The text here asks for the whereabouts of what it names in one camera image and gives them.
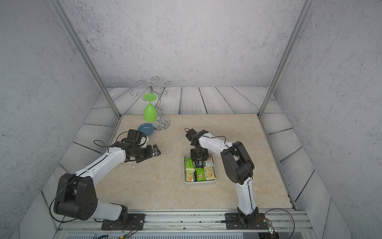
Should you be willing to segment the white cookie packet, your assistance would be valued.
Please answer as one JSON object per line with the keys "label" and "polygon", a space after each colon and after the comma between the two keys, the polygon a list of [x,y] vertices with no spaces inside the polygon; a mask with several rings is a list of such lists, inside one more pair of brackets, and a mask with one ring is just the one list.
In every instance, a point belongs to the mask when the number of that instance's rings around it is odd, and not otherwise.
{"label": "white cookie packet", "polygon": [[205,161],[205,167],[214,167],[214,162],[213,162],[213,159],[211,157],[209,157],[206,161]]}

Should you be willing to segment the beige cookie packet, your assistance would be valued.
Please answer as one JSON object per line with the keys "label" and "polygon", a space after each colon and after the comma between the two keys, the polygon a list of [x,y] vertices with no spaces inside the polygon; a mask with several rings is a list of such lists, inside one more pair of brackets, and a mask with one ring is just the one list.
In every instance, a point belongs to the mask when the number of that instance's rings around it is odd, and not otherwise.
{"label": "beige cookie packet", "polygon": [[205,167],[205,178],[207,181],[212,181],[216,179],[214,167]]}

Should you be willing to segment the white plastic storage box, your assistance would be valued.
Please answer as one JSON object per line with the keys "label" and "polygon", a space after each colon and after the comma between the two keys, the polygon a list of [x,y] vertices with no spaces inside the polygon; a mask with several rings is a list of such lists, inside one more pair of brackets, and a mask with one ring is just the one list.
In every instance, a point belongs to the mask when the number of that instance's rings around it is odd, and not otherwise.
{"label": "white plastic storage box", "polygon": [[212,153],[209,153],[205,161],[192,160],[191,154],[186,153],[184,154],[183,166],[183,181],[186,186],[213,185],[217,181],[215,161]]}

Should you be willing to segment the black cookie packet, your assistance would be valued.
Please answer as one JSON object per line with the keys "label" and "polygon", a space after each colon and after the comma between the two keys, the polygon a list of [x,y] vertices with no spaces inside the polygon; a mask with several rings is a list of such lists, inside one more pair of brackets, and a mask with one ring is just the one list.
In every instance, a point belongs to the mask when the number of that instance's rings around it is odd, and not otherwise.
{"label": "black cookie packet", "polygon": [[195,168],[204,168],[206,163],[202,160],[194,161]]}

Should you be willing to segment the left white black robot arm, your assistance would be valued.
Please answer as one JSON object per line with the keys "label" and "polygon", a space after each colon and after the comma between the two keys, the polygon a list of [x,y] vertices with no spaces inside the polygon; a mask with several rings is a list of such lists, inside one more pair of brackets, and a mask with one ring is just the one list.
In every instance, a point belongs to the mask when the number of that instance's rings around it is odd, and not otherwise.
{"label": "left white black robot arm", "polygon": [[161,155],[157,145],[149,145],[149,137],[130,129],[122,140],[106,146],[106,153],[74,174],[66,173],[58,182],[56,196],[49,206],[51,216],[62,215],[69,221],[93,219],[119,222],[127,217],[127,207],[98,200],[96,186],[121,163],[140,163]]}

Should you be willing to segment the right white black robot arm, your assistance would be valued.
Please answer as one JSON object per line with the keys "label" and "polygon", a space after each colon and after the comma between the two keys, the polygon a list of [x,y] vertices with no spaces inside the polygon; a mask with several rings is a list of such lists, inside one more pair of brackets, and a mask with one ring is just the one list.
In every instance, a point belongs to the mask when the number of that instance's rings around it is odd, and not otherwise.
{"label": "right white black robot arm", "polygon": [[252,180],[254,163],[243,143],[230,143],[224,136],[213,136],[207,130],[185,128],[186,138],[194,148],[190,150],[195,166],[205,166],[209,153],[220,155],[227,177],[235,184],[238,197],[238,218],[242,226],[255,222],[259,209],[255,203]]}

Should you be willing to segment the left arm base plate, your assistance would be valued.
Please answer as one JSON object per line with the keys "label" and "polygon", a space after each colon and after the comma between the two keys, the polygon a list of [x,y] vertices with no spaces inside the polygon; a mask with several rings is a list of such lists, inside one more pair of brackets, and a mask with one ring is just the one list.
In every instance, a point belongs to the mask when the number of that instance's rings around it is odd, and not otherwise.
{"label": "left arm base plate", "polygon": [[103,231],[141,231],[143,230],[145,214],[125,213],[116,221],[104,221],[101,226]]}

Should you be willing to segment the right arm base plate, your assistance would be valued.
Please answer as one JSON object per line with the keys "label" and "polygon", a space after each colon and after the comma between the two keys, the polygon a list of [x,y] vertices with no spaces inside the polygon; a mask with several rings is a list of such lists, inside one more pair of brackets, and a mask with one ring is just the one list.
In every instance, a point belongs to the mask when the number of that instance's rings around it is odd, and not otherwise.
{"label": "right arm base plate", "polygon": [[250,215],[241,213],[226,213],[225,219],[220,221],[226,224],[228,230],[268,230],[269,223],[263,213],[253,212]]}

